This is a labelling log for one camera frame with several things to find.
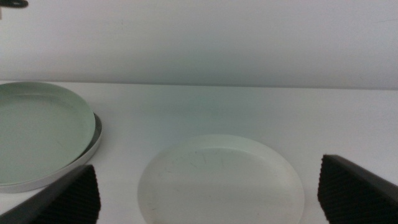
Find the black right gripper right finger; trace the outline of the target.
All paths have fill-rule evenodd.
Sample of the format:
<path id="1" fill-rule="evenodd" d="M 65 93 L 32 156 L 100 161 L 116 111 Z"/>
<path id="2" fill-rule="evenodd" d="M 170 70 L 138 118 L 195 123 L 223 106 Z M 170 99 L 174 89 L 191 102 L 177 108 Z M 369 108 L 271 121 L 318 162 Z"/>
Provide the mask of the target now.
<path id="1" fill-rule="evenodd" d="M 397 224 L 397 185 L 338 155 L 324 155 L 317 192 L 334 224 Z"/>

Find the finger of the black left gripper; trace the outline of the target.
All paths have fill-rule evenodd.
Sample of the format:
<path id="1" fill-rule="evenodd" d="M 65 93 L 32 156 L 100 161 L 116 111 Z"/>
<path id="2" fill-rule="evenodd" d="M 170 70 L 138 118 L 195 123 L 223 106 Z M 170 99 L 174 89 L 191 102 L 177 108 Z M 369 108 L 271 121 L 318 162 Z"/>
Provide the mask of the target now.
<path id="1" fill-rule="evenodd" d="M 29 5 L 26 0 L 0 0 L 1 7 L 25 8 Z"/>

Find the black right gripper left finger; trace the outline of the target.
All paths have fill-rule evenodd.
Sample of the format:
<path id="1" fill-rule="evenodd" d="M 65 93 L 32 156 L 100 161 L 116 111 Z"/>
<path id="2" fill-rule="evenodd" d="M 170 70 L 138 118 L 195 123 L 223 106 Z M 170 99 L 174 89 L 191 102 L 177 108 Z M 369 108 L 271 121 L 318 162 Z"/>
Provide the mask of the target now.
<path id="1" fill-rule="evenodd" d="M 1 215 L 1 223 L 95 224 L 101 199 L 92 165 L 73 169 L 20 205 Z"/>

